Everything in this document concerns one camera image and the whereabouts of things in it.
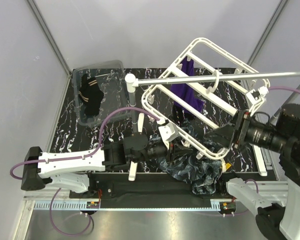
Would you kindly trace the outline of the white clip sock hanger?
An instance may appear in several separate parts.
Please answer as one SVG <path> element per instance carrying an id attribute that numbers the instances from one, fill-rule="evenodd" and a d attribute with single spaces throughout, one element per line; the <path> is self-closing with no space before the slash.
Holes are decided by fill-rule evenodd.
<path id="1" fill-rule="evenodd" d="M 230 62 L 234 63 L 239 70 L 246 71 L 245 74 L 221 74 L 217 69 L 210 66 L 208 63 L 203 61 L 201 58 L 193 54 L 192 50 L 193 48 L 198 45 L 203 44 L 210 49 L 217 52 L 219 55 L 223 56 L 224 58 L 228 59 Z M 210 76 L 188 76 L 185 73 L 181 71 L 180 63 L 181 61 L 187 57 L 188 60 L 193 60 L 194 62 L 201 65 L 203 68 L 207 69 L 211 75 Z M 217 129 L 219 126 L 212 122 L 210 119 L 202 115 L 199 111 L 195 110 L 193 107 L 191 107 L 188 103 L 183 101 L 181 98 L 176 96 L 174 93 L 172 93 L 170 90 L 168 90 L 165 85 L 168 84 L 187 84 L 190 86 L 194 91 L 199 93 L 205 100 L 210 101 L 223 111 L 227 112 L 231 116 L 234 116 L 236 112 L 238 111 L 236 108 L 232 107 L 229 103 L 222 100 L 220 97 L 215 95 L 215 91 L 218 88 L 218 85 L 220 82 L 224 81 L 227 82 L 228 85 L 233 87 L 234 89 L 238 90 L 240 93 L 244 94 L 246 96 L 246 93 L 251 91 L 243 88 L 242 86 L 238 85 L 236 82 L 238 80 L 248 80 L 249 74 L 252 74 L 251 80 L 253 83 L 255 83 L 258 79 L 263 81 L 263 86 L 267 87 L 268 90 L 271 86 L 270 81 L 268 77 L 262 77 L 261 74 L 252 68 L 251 66 L 247 65 L 242 60 L 238 59 L 234 55 L 230 54 L 211 40 L 204 38 L 204 37 L 198 37 L 194 39 L 186 48 L 183 50 L 183 52 L 174 60 L 173 63 L 164 71 L 159 78 L 152 78 L 149 80 L 136 80 L 133 83 L 133 86 L 140 87 L 142 85 L 146 85 L 148 88 L 146 91 L 144 91 L 142 97 L 141 97 L 141 104 L 142 107 L 150 112 L 153 116 L 153 119 L 157 121 L 159 125 L 162 125 L 164 121 L 166 121 L 168 118 L 164 116 L 161 112 L 156 110 L 152 107 L 152 104 L 150 103 L 149 97 L 152 95 L 152 93 L 159 89 L 161 92 L 166 94 L 169 98 L 173 99 L 177 103 L 179 103 L 182 107 L 184 107 L 186 110 L 188 110 L 190 113 L 192 113 L 195 117 L 200 119 L 202 122 L 207 124 L 212 129 Z"/>

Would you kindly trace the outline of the purple sock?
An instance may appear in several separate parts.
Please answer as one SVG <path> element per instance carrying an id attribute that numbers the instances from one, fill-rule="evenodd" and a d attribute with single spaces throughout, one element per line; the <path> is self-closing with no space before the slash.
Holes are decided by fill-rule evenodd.
<path id="1" fill-rule="evenodd" d="M 181 71 L 187 76 L 193 77 L 195 75 L 194 61 L 192 59 L 188 60 L 188 58 L 185 57 L 180 65 Z M 170 91 L 198 112 L 203 109 L 204 102 L 195 97 L 195 91 L 186 83 L 172 84 Z"/>

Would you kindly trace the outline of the black striped sock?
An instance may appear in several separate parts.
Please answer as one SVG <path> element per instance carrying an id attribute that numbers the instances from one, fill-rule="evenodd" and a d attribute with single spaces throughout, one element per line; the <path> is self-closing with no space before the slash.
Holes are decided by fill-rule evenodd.
<path id="1" fill-rule="evenodd" d="M 101 91 L 96 77 L 88 78 L 88 74 L 84 74 L 81 77 L 78 95 L 85 106 L 84 113 L 87 117 L 97 116 L 100 113 L 104 93 Z"/>

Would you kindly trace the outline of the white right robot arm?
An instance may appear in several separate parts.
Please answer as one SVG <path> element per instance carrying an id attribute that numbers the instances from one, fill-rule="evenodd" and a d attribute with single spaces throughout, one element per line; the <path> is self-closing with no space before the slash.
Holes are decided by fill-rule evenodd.
<path id="1" fill-rule="evenodd" d="M 268 240 L 300 240 L 300 104 L 285 104 L 275 125 L 238 111 L 228 124 L 205 136 L 223 147 L 251 144 L 280 154 L 288 186 L 285 206 L 263 198 L 241 178 L 219 183 L 217 192 L 222 198 L 233 196 L 242 202 Z"/>

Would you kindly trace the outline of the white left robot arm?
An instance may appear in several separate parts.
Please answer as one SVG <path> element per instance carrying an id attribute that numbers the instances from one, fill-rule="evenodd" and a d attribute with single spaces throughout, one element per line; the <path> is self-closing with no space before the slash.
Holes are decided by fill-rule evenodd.
<path id="1" fill-rule="evenodd" d="M 91 150 L 73 153 L 42 152 L 40 147 L 31 147 L 24 160 L 21 178 L 23 191 L 38 191 L 46 186 L 70 190 L 93 198 L 98 186 L 91 180 L 89 172 L 118 172 L 128 170 L 128 180 L 135 181 L 138 163 L 164 159 L 173 163 L 187 156 L 193 149 L 180 140 L 165 144 L 161 139 L 149 141 L 140 132 L 111 144 L 96 152 Z"/>

